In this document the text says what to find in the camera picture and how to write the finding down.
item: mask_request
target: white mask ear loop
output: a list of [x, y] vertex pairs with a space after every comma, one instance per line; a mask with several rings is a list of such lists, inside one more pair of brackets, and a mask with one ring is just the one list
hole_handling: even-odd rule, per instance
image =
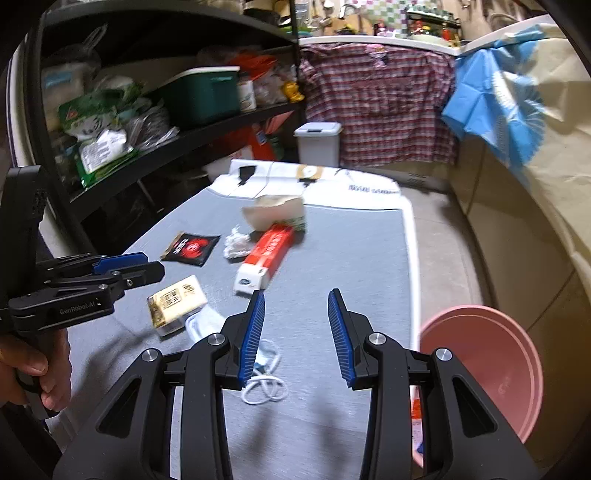
[[[260, 370], [254, 369], [252, 371], [252, 377], [246, 383], [246, 387], [242, 390], [241, 399], [244, 403], [249, 405], [261, 405], [268, 401], [281, 401], [289, 395], [289, 389], [287, 388], [287, 384], [281, 379], [274, 375], [273, 370], [276, 369], [277, 365], [279, 364], [279, 360], [281, 360], [281, 353], [279, 351], [279, 347], [275, 342], [271, 340], [261, 340], [261, 342], [266, 342], [270, 344], [273, 349], [275, 350], [275, 356], [273, 360], [269, 364], [268, 368], [265, 368], [265, 373], [262, 373]], [[253, 390], [257, 385], [260, 385], [262, 388], [263, 393], [265, 394], [265, 398], [261, 400], [248, 400], [248, 393]], [[281, 395], [277, 395], [277, 392], [283, 389], [283, 393]]]

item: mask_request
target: storage box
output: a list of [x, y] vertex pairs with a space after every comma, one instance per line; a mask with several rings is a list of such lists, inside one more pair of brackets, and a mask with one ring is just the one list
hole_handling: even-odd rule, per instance
[[170, 122], [181, 130], [213, 123], [240, 112], [240, 67], [204, 67], [181, 72], [147, 96], [164, 101]]
[[343, 130], [336, 122], [311, 122], [295, 132], [300, 163], [322, 167], [339, 166], [339, 134]]

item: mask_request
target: gray table surface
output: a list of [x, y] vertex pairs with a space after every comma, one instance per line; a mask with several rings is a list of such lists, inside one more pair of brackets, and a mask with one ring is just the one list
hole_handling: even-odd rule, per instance
[[[232, 227], [249, 231], [241, 207], [252, 202], [204, 190], [167, 215], [128, 249], [158, 260], [174, 236], [186, 231], [221, 235], [202, 267], [165, 262], [162, 282], [126, 292], [115, 314], [70, 328], [73, 398], [51, 425], [62, 445], [146, 348], [164, 354], [191, 347], [182, 330], [160, 339], [146, 298], [196, 275], [209, 304], [224, 317], [243, 312], [248, 299], [232, 290], [239, 263], [222, 255]], [[347, 389], [340, 376], [327, 316], [327, 296], [341, 289], [349, 310], [367, 315], [375, 330], [408, 348], [411, 292], [402, 213], [306, 206], [307, 232], [291, 247], [265, 292], [261, 338], [276, 342], [282, 360], [275, 374], [290, 395], [249, 406], [225, 391], [228, 443], [236, 480], [357, 479], [369, 413], [369, 391]], [[180, 399], [173, 415], [171, 476], [179, 478]]]

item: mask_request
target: floor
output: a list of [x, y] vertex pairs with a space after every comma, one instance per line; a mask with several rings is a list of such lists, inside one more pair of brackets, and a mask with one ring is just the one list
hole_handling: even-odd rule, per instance
[[401, 189], [413, 204], [423, 323], [457, 305], [490, 305], [482, 261], [455, 198], [445, 193]]

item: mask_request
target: white trash bin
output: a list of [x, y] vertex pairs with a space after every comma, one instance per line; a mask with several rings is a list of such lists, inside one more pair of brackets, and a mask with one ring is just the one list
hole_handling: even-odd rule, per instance
[[299, 127], [297, 137], [300, 163], [322, 167], [339, 166], [339, 133], [343, 127], [337, 122], [311, 122]]

